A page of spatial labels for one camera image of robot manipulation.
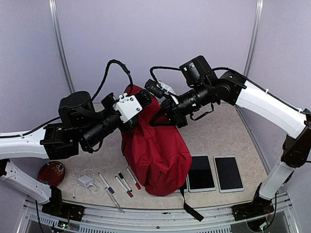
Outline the red backpack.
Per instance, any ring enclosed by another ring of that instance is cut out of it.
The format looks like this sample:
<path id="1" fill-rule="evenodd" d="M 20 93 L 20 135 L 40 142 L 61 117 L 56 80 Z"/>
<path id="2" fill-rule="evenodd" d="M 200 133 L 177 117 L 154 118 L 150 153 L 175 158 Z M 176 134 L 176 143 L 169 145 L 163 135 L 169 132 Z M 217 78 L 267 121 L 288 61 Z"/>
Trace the red backpack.
<path id="1" fill-rule="evenodd" d="M 152 97 L 151 104 L 137 115 L 136 127 L 121 133 L 121 151 L 146 192 L 163 197 L 182 188 L 192 157 L 175 126 L 150 126 L 159 109 Z"/>

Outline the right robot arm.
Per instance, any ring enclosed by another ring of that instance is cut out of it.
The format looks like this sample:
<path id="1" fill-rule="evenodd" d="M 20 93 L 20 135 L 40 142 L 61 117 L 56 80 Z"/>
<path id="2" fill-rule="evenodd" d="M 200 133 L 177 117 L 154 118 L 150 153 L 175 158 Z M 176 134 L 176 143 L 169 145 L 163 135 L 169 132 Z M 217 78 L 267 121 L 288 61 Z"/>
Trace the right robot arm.
<path id="1" fill-rule="evenodd" d="M 224 101 L 247 109 L 286 132 L 282 156 L 258 186 L 253 200 L 232 207 L 236 220 L 274 211 L 277 191 L 290 179 L 296 168 L 307 162 L 311 150 L 310 111 L 290 105 L 230 68 L 223 67 L 222 76 L 217 77 L 216 70 L 201 55 L 181 65 L 178 70 L 190 88 L 182 95 L 175 94 L 171 87 L 158 81 L 155 76 L 145 84 L 149 92 L 163 99 L 159 111 L 150 121 L 151 126 L 184 127 L 200 108 Z"/>

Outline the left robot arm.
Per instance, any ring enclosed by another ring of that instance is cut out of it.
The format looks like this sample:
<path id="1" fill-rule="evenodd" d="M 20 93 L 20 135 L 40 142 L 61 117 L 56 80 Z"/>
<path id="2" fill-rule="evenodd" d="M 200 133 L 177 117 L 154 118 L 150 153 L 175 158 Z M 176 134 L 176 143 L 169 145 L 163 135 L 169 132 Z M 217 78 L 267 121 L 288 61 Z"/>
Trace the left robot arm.
<path id="1" fill-rule="evenodd" d="M 124 93 L 116 99 L 110 93 L 102 100 L 104 109 L 96 112 L 86 91 L 75 92 L 63 99 L 58 113 L 61 122 L 50 120 L 29 132 L 4 133 L 0 137 L 0 178 L 42 204 L 42 211 L 53 216 L 66 217 L 83 211 L 83 206 L 62 201 L 61 190 L 41 183 L 21 171 L 13 158 L 35 157 L 60 160 L 78 155 L 79 150 L 94 153 L 105 137 L 116 129 L 131 130 L 137 123 L 137 114 L 144 107 L 143 93 Z"/>

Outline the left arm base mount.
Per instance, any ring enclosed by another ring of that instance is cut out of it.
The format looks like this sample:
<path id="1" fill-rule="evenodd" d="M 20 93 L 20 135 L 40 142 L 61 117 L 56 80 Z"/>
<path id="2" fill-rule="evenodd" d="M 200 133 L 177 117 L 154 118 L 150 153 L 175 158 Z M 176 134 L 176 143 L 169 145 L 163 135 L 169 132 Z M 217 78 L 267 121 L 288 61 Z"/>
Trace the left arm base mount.
<path id="1" fill-rule="evenodd" d="M 84 211 L 85 207 L 81 205 L 70 204 L 65 202 L 63 202 L 60 205 L 48 203 L 42 206 L 43 213 L 79 222 L 81 222 L 82 220 Z"/>

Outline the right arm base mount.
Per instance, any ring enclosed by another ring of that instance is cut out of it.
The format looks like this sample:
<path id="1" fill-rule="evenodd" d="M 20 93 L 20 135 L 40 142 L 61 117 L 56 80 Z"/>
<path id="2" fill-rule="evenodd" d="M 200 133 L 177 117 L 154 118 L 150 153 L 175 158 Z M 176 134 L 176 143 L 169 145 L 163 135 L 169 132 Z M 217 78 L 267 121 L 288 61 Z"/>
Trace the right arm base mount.
<path id="1" fill-rule="evenodd" d="M 237 204 L 232 206 L 232 212 L 235 221 L 244 220 L 248 218 L 253 218 L 261 215 L 268 214 L 268 212 L 273 212 L 274 207 L 272 204 L 260 205 L 253 204 L 252 202 Z"/>

